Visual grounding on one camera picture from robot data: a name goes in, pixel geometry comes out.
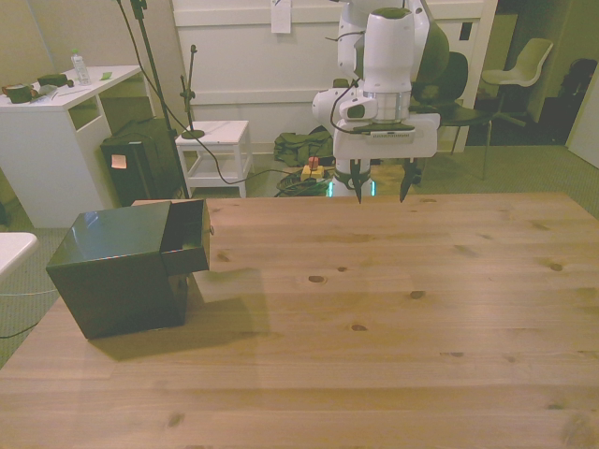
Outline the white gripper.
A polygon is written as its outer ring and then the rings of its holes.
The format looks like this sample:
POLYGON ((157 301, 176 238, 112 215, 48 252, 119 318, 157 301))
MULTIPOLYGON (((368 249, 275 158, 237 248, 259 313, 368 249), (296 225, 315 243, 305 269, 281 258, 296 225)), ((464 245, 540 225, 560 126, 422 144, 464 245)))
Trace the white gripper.
POLYGON ((369 159, 405 158, 400 201, 410 187, 420 183, 417 158, 432 157, 437 151, 437 130, 440 115, 413 114, 403 122, 339 120, 333 135, 333 155, 350 160, 350 179, 358 199, 372 192, 371 161, 369 159))

